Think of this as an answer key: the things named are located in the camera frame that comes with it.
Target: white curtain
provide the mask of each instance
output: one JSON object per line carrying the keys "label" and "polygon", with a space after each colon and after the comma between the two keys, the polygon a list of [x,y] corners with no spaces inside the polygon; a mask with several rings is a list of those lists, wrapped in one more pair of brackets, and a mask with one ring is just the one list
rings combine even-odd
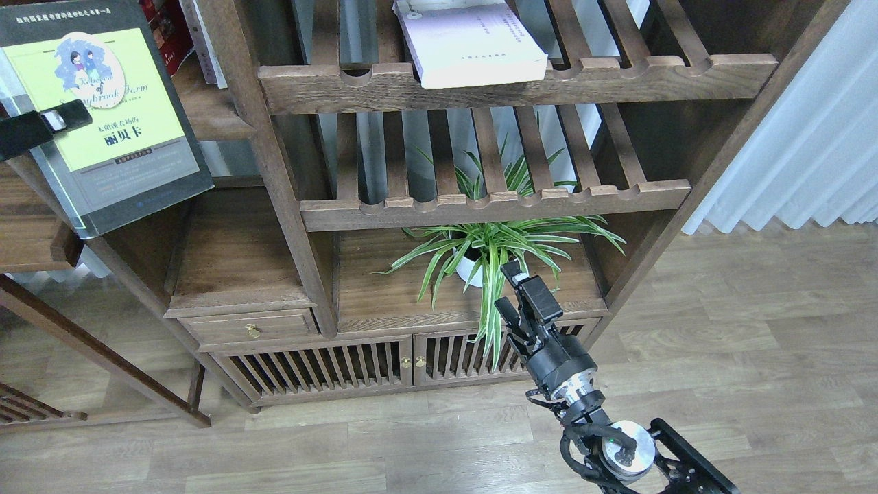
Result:
{"label": "white curtain", "polygon": [[853,0],[684,225],[878,219],[878,2]]}

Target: wooden shelf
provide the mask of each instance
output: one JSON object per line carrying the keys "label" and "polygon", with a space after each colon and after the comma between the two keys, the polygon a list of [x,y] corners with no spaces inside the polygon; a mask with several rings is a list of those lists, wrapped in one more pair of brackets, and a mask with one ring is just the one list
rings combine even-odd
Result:
{"label": "wooden shelf", "polygon": [[195,199],[166,317],[312,306],[264,188],[219,189]]}
{"label": "wooden shelf", "polygon": [[0,273],[69,269],[83,242],[9,166],[0,166]]}
{"label": "wooden shelf", "polygon": [[[536,193],[528,196],[507,190],[491,112],[488,108],[473,109],[472,119],[486,184],[486,195],[478,200],[468,199],[458,191],[445,111],[431,110],[428,119],[436,196],[428,202],[418,202],[409,196],[401,113],[384,113],[388,197],[378,204],[365,204],[358,197],[356,119],[353,113],[339,115],[339,179],[335,199],[302,201],[306,228],[309,231],[382,229],[679,207],[691,190],[688,181],[648,181],[618,107],[604,104],[598,108],[615,156],[596,167],[576,106],[556,107],[579,183],[573,193],[554,186],[533,108],[515,108],[522,146],[536,189]],[[602,178],[605,181],[610,178],[613,184],[603,184]],[[626,185],[622,189],[615,185],[621,183]]]}
{"label": "wooden shelf", "polygon": [[285,114],[754,98],[774,72],[770,54],[709,54],[678,0],[654,3],[657,21],[669,27],[681,56],[651,54],[625,0],[599,2],[622,55],[592,56],[571,0],[550,0],[564,67],[547,66],[541,81],[427,90],[412,63],[401,60],[404,41],[397,19],[383,12],[386,4],[378,6],[379,63],[363,72],[339,65],[338,5],[319,2],[312,65],[261,67],[259,79],[269,112]]}
{"label": "wooden shelf", "polygon": [[[360,230],[340,234],[338,296],[339,337],[371,336],[368,331],[382,334],[410,334],[429,331],[471,329],[478,325],[481,291],[470,288],[463,293],[464,283],[456,275],[443,281],[436,308],[430,308],[431,292],[418,302],[424,268],[429,259],[419,258],[389,275],[386,271],[396,258],[420,242],[399,229]],[[567,244],[573,261],[559,259],[560,289],[555,293],[565,320],[600,317],[608,314],[607,306],[586,260],[581,243]],[[528,259],[534,274],[543,276],[553,287],[551,270],[534,259]],[[505,296],[513,297],[507,287]]]}
{"label": "wooden shelf", "polygon": [[235,112],[229,90],[205,83],[196,56],[183,62],[171,82],[199,141],[248,139],[255,132]]}

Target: slatted shelf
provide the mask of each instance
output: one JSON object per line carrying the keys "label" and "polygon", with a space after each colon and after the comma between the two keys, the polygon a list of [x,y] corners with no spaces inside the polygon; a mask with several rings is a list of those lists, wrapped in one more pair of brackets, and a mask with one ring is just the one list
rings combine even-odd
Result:
{"label": "slatted shelf", "polygon": [[[422,301],[417,301],[428,258],[417,258],[392,274],[377,274],[421,240],[406,236],[400,229],[367,229],[339,235],[338,338],[471,330],[478,326],[481,291],[470,288],[464,292],[464,283],[456,275],[442,282],[435,309],[430,306],[432,288]],[[561,273],[555,293],[565,312],[563,319],[605,316],[607,305],[582,244],[565,246],[572,260],[556,258]],[[549,268],[530,256],[527,260],[532,273],[554,287]],[[509,287],[504,295],[515,298]]]}
{"label": "slatted shelf", "polygon": [[311,65],[263,66],[259,79],[272,114],[433,110],[452,107],[570,105],[685,99],[754,98],[774,72],[770,54],[710,54],[678,0],[652,0],[652,12],[682,56],[651,54],[625,0],[598,0],[620,56],[592,56],[572,0],[546,0],[565,63],[518,84],[426,90],[402,60],[390,2],[376,2],[378,63],[353,70],[338,62],[337,2],[318,2]]}
{"label": "slatted shelf", "polygon": [[[649,181],[637,160],[634,146],[615,104],[598,105],[616,160],[595,167],[592,150],[579,123],[574,105],[556,107],[564,130],[578,186],[573,192],[556,187],[539,137],[534,109],[515,108],[524,154],[536,191],[521,195],[508,191],[503,178],[494,126],[489,108],[474,108],[473,125],[485,178],[486,193],[470,199],[457,189],[448,121],[443,111],[428,114],[434,159],[436,194],[420,202],[409,194],[404,163],[400,113],[384,113],[387,197],[377,204],[359,198],[356,118],[338,115],[338,176],[333,200],[304,200],[302,217],[309,231],[382,229],[465,222],[501,222],[551,218],[576,214],[612,214],[675,209],[691,187],[686,180]],[[602,183],[600,175],[612,179]]]}

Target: yellow book cover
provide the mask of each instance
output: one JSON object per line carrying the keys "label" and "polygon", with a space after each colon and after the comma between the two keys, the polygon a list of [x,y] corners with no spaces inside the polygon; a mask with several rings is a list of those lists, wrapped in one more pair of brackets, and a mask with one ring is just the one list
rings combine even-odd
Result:
{"label": "yellow book cover", "polygon": [[212,186],[140,7],[80,0],[0,8],[11,115],[80,99],[92,123],[33,150],[83,238]]}

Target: cartoon illustration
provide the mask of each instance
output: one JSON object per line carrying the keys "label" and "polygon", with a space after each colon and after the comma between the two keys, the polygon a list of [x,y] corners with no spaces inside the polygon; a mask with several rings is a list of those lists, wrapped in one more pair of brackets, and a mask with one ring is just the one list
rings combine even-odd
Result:
{"label": "cartoon illustration", "polygon": [[54,74],[63,88],[88,107],[113,108],[125,96],[125,76],[116,55],[86,33],[69,33],[55,51]]}
{"label": "cartoon illustration", "polygon": [[92,84],[98,85],[98,92],[101,91],[101,75],[100,72],[97,71],[97,65],[95,63],[95,54],[91,50],[85,54],[85,73],[89,75],[89,82]]}

